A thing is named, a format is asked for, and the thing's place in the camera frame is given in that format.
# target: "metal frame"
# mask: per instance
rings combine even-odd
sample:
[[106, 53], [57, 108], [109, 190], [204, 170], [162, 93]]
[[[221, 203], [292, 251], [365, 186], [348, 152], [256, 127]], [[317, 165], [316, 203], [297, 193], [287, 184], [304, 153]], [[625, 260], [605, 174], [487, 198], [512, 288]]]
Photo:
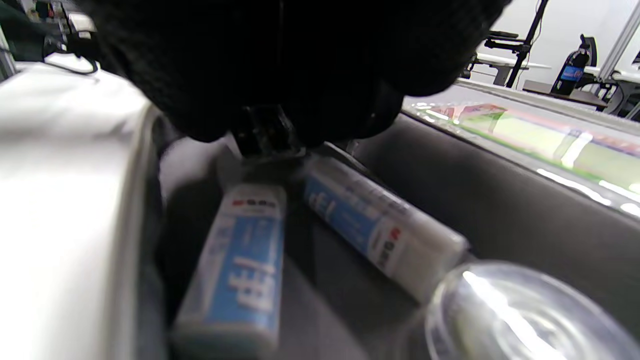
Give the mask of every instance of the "metal frame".
[[[0, 26], [0, 47], [9, 50], [9, 43], [4, 37], [2, 26]], [[0, 50], [0, 81], [12, 77], [16, 72], [13, 55], [8, 51]]]
[[616, 70], [616, 66], [620, 61], [620, 58], [625, 52], [625, 49], [629, 45], [631, 38], [636, 33], [636, 29], [640, 26], [640, 3], [636, 4], [634, 11], [631, 13], [629, 20], [625, 24], [622, 33], [616, 40], [616, 43], [611, 48], [611, 52], [605, 59], [603, 65], [600, 67], [600, 73], [597, 79], [599, 81], [605, 81], [610, 79], [613, 72]]

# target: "black glove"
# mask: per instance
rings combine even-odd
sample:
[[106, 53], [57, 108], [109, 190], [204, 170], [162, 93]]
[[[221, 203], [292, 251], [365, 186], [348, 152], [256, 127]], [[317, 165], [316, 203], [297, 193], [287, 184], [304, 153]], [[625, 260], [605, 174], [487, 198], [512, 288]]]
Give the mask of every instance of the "black glove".
[[509, 0], [78, 0], [119, 72], [210, 142], [281, 104], [309, 146], [375, 135], [450, 86]]

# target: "desk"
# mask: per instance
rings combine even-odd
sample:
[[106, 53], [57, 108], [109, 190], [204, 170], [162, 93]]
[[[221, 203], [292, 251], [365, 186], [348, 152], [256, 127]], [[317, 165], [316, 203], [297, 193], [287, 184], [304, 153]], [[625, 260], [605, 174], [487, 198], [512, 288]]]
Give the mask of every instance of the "desk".
[[607, 107], [606, 102], [604, 102], [599, 97], [597, 97], [596, 95], [590, 92], [574, 90], [569, 96], [551, 94], [550, 93], [551, 86], [552, 85], [550, 84], [527, 80], [524, 82], [524, 86], [522, 87], [522, 90], [526, 92], [532, 92], [534, 94], [554, 97], [560, 100], [567, 100], [567, 101], [577, 102], [579, 104], [595, 106], [597, 111], [602, 111]]
[[595, 67], [595, 66], [587, 66], [584, 68], [584, 72], [586, 74], [591, 74], [594, 76], [598, 76], [600, 75], [600, 68], [599, 67]]
[[[489, 54], [481, 54], [478, 53], [476, 62], [480, 64], [489, 65], [490, 67], [496, 68], [498, 73], [495, 75], [495, 79], [493, 80], [494, 85], [504, 86], [507, 82], [507, 78], [509, 77], [509, 73], [511, 69], [516, 65], [516, 60], [511, 58], [503, 58], [501, 56], [489, 55]], [[522, 64], [521, 70], [528, 69], [551, 69], [551, 66], [536, 64], [536, 63], [526, 63]]]

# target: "black cable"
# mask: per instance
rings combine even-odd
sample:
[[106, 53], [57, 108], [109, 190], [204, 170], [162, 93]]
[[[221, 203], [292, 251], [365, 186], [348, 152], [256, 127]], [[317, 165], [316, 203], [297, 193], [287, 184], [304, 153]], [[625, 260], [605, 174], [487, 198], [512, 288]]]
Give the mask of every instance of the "black cable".
[[[538, 9], [540, 9], [540, 1], [541, 0], [538, 0], [538, 2], [536, 3], [536, 12], [538, 12]], [[531, 48], [532, 49], [533, 49], [533, 45], [540, 38], [540, 35], [542, 35], [542, 20], [540, 20], [540, 27], [538, 28], [538, 35], [536, 35], [536, 37], [531, 42]], [[527, 65], [525, 65], [525, 68], [529, 67], [529, 62], [530, 61], [531, 61], [531, 50], [527, 54]], [[523, 72], [524, 72], [524, 69], [520, 69], [520, 71], [518, 71], [518, 78], [517, 78], [517, 81], [516, 81], [516, 90], [518, 90], [518, 85], [520, 84], [520, 76], [522, 75]]]
[[[14, 55], [13, 51], [9, 50], [9, 49], [5, 49], [4, 47], [0, 47], [0, 51], [4, 52], [4, 53], [10, 53], [12, 55]], [[80, 70], [76, 70], [70, 67], [66, 67], [66, 66], [62, 66], [62, 65], [58, 65], [58, 64], [54, 64], [54, 63], [47, 63], [46, 61], [43, 61], [43, 64], [46, 64], [48, 66], [51, 67], [55, 67], [58, 69], [62, 69], [65, 71], [68, 71], [72, 74], [77, 74], [77, 75], [91, 75], [91, 74], [95, 74], [96, 72], [98, 72], [98, 70], [100, 70], [100, 68], [98, 68], [98, 64], [93, 61], [93, 60], [89, 60], [87, 58], [85, 58], [86, 61], [88, 61], [91, 64], [91, 70], [90, 71], [80, 71]]]

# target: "white table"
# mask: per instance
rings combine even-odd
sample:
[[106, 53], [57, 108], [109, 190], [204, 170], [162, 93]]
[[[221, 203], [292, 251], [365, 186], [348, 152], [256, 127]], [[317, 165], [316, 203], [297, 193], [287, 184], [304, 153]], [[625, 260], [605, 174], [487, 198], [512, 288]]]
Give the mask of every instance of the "white table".
[[600, 75], [600, 68], [595, 66], [587, 66], [584, 68], [584, 72], [594, 76]]
[[[478, 53], [476, 61], [481, 64], [489, 65], [490, 67], [496, 68], [498, 70], [498, 73], [495, 75], [495, 79], [493, 80], [493, 84], [499, 86], [504, 86], [504, 84], [507, 82], [507, 78], [509, 77], [511, 69], [513, 69], [513, 67], [516, 65], [515, 59], [503, 58], [501, 56], [481, 53]], [[521, 70], [528, 69], [551, 69], [551, 66], [524, 62], [522, 64]]]

